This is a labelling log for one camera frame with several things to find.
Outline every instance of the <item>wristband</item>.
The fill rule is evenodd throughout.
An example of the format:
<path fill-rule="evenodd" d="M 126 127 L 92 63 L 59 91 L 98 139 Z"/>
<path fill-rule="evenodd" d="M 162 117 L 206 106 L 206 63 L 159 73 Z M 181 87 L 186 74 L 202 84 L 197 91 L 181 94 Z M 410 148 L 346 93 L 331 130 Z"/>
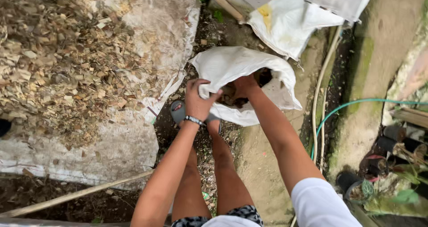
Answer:
<path fill-rule="evenodd" d="M 199 119 L 197 119 L 197 118 L 195 118 L 195 117 L 189 116 L 189 115 L 186 115 L 184 120 L 187 120 L 187 121 L 191 121 L 191 122 L 197 123 L 197 124 L 199 124 L 200 126 L 202 126 L 202 123 L 203 123 L 201 120 L 199 120 Z"/>

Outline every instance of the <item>white sleeve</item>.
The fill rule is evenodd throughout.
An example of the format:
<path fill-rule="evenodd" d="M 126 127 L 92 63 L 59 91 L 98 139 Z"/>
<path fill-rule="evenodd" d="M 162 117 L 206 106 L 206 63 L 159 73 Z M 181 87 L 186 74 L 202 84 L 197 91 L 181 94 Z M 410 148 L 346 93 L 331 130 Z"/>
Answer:
<path fill-rule="evenodd" d="M 300 227 L 362 227 L 325 180 L 303 179 L 294 186 L 291 197 Z"/>

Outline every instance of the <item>green hose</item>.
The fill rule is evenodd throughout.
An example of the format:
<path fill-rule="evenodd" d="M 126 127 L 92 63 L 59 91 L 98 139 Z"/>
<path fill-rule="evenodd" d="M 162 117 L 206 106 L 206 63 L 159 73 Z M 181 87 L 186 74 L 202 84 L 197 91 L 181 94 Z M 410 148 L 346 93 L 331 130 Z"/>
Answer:
<path fill-rule="evenodd" d="M 381 98 L 366 98 L 366 99 L 359 99 L 359 100 L 351 101 L 351 102 L 340 105 L 339 107 L 337 107 L 333 111 L 331 111 L 329 114 L 327 114 L 327 116 L 325 116 L 325 118 L 321 121 L 320 125 L 317 128 L 317 136 L 316 137 L 318 137 L 318 134 L 321 130 L 321 126 L 323 125 L 323 123 L 331 115 L 333 115 L 335 112 L 339 111 L 340 109 L 342 109 L 348 105 L 359 103 L 359 102 L 392 102 L 392 103 L 399 103 L 399 104 L 428 104 L 428 102 L 406 102 L 406 101 L 395 101 L 395 100 L 381 99 Z M 311 159 L 314 159 L 314 144 L 312 145 Z"/>

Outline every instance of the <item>person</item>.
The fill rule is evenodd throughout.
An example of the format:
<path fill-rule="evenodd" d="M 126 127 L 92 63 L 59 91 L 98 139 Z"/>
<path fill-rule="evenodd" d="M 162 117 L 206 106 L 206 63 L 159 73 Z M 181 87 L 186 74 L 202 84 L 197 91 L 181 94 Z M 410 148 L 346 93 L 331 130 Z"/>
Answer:
<path fill-rule="evenodd" d="M 202 99 L 198 94 L 199 85 L 208 83 L 204 79 L 190 80 L 185 104 L 176 101 L 171 105 L 171 115 L 180 131 L 142 191 L 132 217 L 132 227 L 163 226 L 171 204 L 172 226 L 264 226 L 247 188 L 235 171 L 229 146 L 219 135 L 220 119 L 209 113 L 222 91 L 212 94 L 209 99 Z M 361 226 L 325 181 L 286 116 L 266 97 L 253 75 L 240 77 L 234 84 L 236 96 L 249 99 L 275 153 L 299 226 Z M 203 200 L 196 151 L 192 147 L 200 124 L 205 120 L 212 138 L 217 182 L 217 216 L 214 218 Z"/>

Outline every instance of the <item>gray sandal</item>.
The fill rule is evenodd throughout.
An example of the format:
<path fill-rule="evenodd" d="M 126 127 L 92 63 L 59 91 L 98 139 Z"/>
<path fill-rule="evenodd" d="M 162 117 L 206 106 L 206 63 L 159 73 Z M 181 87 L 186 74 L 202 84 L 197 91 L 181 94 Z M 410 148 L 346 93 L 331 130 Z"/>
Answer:
<path fill-rule="evenodd" d="M 209 122 L 213 121 L 213 120 L 220 120 L 220 124 L 218 126 L 218 133 L 221 132 L 221 118 L 216 117 L 214 114 L 210 113 L 207 117 L 207 119 L 205 120 L 206 124 L 208 125 Z"/>
<path fill-rule="evenodd" d="M 180 104 L 181 104 L 181 108 L 174 110 Z M 181 100 L 174 101 L 171 104 L 171 107 L 169 108 L 169 112 L 171 113 L 171 116 L 173 117 L 174 122 L 178 125 L 186 117 L 186 105 Z"/>

